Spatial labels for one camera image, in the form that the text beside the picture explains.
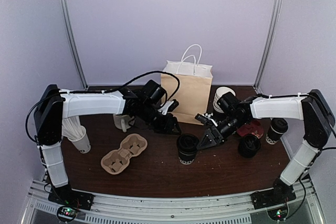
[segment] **black cup lid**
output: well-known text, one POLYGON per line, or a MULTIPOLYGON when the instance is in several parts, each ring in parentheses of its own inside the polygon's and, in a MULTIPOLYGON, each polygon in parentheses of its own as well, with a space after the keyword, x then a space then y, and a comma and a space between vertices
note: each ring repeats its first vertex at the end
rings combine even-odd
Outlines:
POLYGON ((285 133, 288 130, 288 123, 283 118, 273 118, 271 126, 275 131, 279 133, 285 133))
POLYGON ((252 134, 247 134, 243 138, 245 148, 250 151, 258 151, 260 149, 260 140, 252 134))
POLYGON ((182 134, 177 138, 177 149, 182 152, 192 153, 197 151, 199 140, 192 134, 182 134))

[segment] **white backdrop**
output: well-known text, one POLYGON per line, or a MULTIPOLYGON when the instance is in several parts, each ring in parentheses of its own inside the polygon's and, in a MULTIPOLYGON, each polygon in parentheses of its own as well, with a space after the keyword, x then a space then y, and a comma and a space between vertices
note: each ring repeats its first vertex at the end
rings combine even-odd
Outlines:
POLYGON ((194 43, 201 63, 214 65, 214 83, 253 84, 274 0, 67 1, 89 84, 162 70, 194 43))

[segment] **white rope handle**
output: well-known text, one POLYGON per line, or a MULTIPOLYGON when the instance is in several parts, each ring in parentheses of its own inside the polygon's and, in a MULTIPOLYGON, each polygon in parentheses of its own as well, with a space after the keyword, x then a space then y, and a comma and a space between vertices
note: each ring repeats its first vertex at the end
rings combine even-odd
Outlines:
POLYGON ((184 54, 183 54, 183 56, 182 56, 182 58, 181 58, 181 62, 183 62, 184 61, 184 56, 187 54, 187 52, 189 51, 189 49, 190 48, 192 48, 193 46, 198 46, 199 48, 200 48, 200 53, 199 53, 199 57, 198 57, 198 61, 197 61, 197 65, 199 64, 199 60, 201 59, 201 56, 202 56, 202 47, 199 45, 199 44, 192 44, 191 46, 189 46, 188 48, 187 48, 187 50, 184 52, 184 54))
POLYGON ((176 70, 176 73, 179 73, 180 66, 181 66, 182 63, 183 63, 187 58, 189 58, 189 57, 194 57, 194 75, 196 74, 196 72, 195 72, 195 68, 196 68, 196 57, 195 57, 195 55, 189 55, 189 56, 185 57, 183 60, 181 60, 179 66, 178 66, 178 68, 177 68, 177 70, 176 70))

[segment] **metal frame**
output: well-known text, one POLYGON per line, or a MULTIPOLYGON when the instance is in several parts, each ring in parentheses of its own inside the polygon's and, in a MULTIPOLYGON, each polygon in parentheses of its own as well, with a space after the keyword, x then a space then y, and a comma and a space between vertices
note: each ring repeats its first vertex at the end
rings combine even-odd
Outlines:
POLYGON ((83 68, 80 64, 78 51, 77 51, 75 38, 74 38, 74 32, 72 31, 72 26, 71 26, 71 22, 70 22, 67 0, 60 0, 60 2, 61 2, 63 17, 64 17, 65 26, 66 26, 66 30, 67 30, 67 35, 68 35, 67 37, 68 37, 72 57, 73 57, 73 60, 75 62, 76 70, 78 72, 78 75, 79 75, 80 81, 83 85, 83 88, 87 89, 88 84, 87 84, 85 76, 84 76, 83 68))
POLYGON ((274 0, 271 22, 270 22, 269 29, 268 29, 268 35, 267 35, 266 44, 264 47, 264 53, 262 54, 263 57, 261 59, 257 78, 254 83, 254 88, 256 90, 259 89, 262 76, 264 75, 264 72, 265 72, 266 63, 267 63, 267 60, 268 60, 268 57, 271 51, 272 43, 274 40, 274 35, 275 35, 277 22, 279 19, 281 5, 282 5, 282 0, 274 0))
MULTIPOLYGON (((325 224, 324 216, 313 184, 303 181, 307 190, 307 204, 315 224, 325 224)), ((48 201, 44 191, 45 182, 34 180, 19 223, 30 224, 35 209, 55 214, 58 204, 48 201)), ((294 184, 297 199, 301 202, 302 186, 294 184)), ((90 211, 81 210, 76 220, 84 223, 132 223, 132 224, 195 224, 195 223, 251 223, 250 215, 267 209, 255 210, 251 202, 251 192, 211 197, 195 198, 138 198, 106 194, 95 194, 90 211)))

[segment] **stack of cups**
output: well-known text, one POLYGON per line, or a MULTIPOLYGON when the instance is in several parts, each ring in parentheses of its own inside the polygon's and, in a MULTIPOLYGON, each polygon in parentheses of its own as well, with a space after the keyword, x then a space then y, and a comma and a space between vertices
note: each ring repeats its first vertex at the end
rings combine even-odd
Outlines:
POLYGON ((231 92, 234 96, 236 95, 236 93, 228 87, 219 87, 216 90, 216 94, 215 94, 214 102, 213 102, 213 107, 214 107, 213 113, 214 113, 214 117, 219 120, 224 119, 225 114, 223 110, 219 107, 219 105, 217 104, 217 101, 222 97, 223 94, 226 94, 228 92, 231 92))

